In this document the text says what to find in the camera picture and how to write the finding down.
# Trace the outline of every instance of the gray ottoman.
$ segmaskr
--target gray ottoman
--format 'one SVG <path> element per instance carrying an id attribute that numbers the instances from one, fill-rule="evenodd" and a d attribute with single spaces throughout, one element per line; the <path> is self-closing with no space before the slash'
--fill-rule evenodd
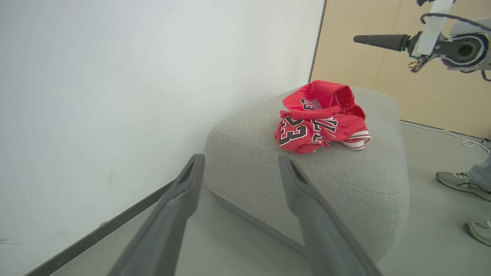
<path id="1" fill-rule="evenodd" d="M 396 244 L 409 214 L 409 181 L 397 105 L 388 95 L 353 88 L 372 141 L 352 151 L 339 142 L 290 153 L 368 254 L 379 261 Z M 274 133 L 290 91 L 212 129 L 203 183 L 220 203 L 303 251 L 298 219 L 287 207 Z"/>

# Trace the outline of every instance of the person's foot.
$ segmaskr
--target person's foot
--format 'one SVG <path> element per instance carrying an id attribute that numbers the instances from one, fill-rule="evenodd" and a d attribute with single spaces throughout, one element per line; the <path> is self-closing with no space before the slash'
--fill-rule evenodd
<path id="1" fill-rule="evenodd" d="M 491 246 L 491 221 L 468 221 L 465 228 L 474 239 Z"/>
<path id="2" fill-rule="evenodd" d="M 473 193 L 480 198 L 491 201 L 491 191 L 475 183 L 465 172 L 439 171 L 436 173 L 436 178 L 447 187 L 462 192 Z"/>

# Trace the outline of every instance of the shoe logo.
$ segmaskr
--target shoe logo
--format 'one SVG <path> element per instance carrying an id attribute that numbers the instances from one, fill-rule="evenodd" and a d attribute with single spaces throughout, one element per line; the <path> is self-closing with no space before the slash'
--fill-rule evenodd
<path id="1" fill-rule="evenodd" d="M 482 224 L 480 224 L 480 223 L 478 223 L 478 222 L 475 222 L 474 224 L 475 224 L 475 225 L 477 225 L 477 226 L 479 226 L 479 227 L 482 227 L 482 228 L 484 228 L 484 229 L 487 229 L 487 227 L 486 227 L 486 226 L 484 226 L 484 225 L 482 225 Z"/>

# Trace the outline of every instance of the red fabric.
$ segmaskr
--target red fabric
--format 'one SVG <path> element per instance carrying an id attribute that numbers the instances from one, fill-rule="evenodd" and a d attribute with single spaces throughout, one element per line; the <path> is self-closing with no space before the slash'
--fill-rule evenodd
<path id="1" fill-rule="evenodd" d="M 353 150 L 370 141 L 365 113 L 347 85 L 313 81 L 283 100 L 288 111 L 275 133 L 278 145 L 296 153 L 313 152 L 341 141 Z"/>

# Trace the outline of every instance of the jeans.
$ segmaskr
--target jeans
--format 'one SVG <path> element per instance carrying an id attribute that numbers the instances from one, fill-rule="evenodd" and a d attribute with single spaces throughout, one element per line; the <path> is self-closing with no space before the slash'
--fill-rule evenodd
<path id="1" fill-rule="evenodd" d="M 491 155 L 480 165 L 474 165 L 467 172 L 470 179 L 491 191 Z"/>

